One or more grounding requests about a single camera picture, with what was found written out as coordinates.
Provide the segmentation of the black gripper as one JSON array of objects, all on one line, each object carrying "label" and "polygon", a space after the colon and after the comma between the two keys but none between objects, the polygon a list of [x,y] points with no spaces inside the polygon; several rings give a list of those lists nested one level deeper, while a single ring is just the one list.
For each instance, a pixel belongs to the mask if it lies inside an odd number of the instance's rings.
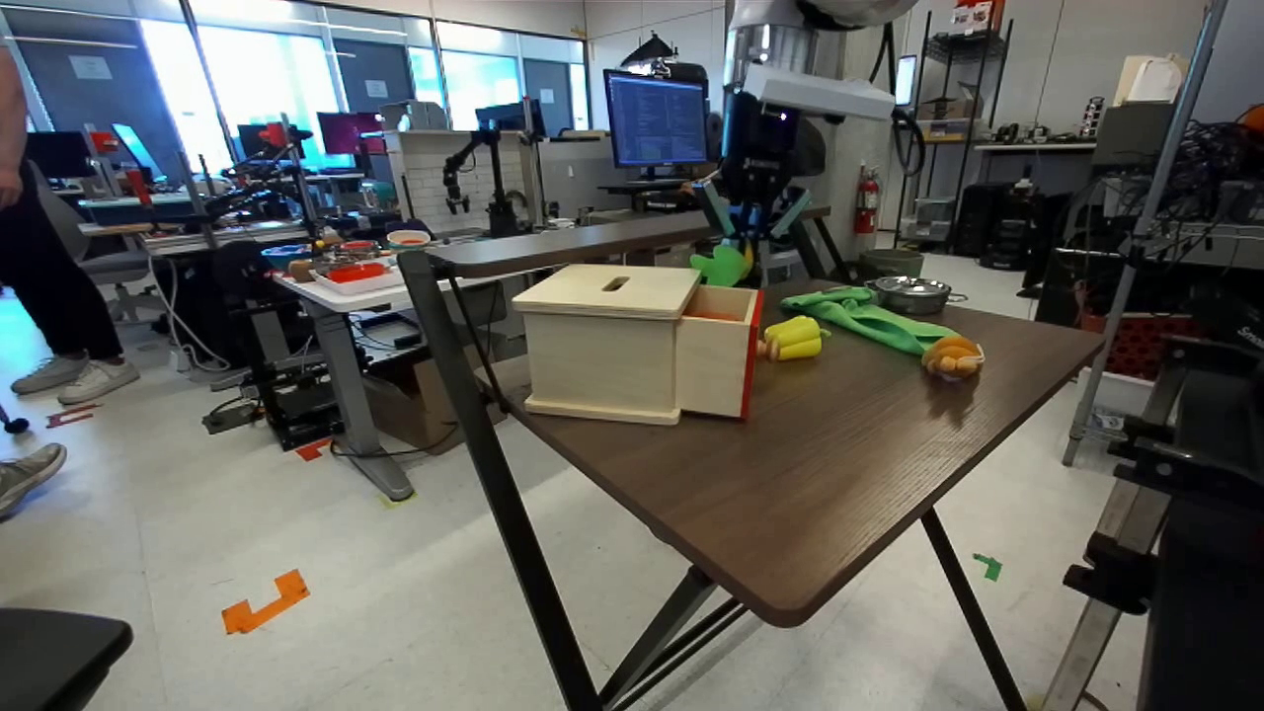
[{"label": "black gripper", "polygon": [[[798,115],[782,107],[766,107],[747,91],[727,95],[723,111],[723,194],[735,205],[774,201],[786,186],[786,162],[794,154]],[[715,190],[711,178],[691,182],[699,209],[707,213],[711,229],[731,241],[731,209],[727,198]],[[786,186],[782,213],[770,225],[770,241],[790,237],[790,229],[810,209],[806,186]]]}]

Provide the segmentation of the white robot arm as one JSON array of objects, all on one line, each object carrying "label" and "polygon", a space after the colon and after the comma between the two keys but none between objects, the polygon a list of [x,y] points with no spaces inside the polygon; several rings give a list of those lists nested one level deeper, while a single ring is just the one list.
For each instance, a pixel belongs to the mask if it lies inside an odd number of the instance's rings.
[{"label": "white robot arm", "polygon": [[889,122],[897,99],[841,67],[849,36],[916,0],[731,0],[719,166],[699,182],[711,225],[735,241],[782,237],[833,170],[830,130]]}]

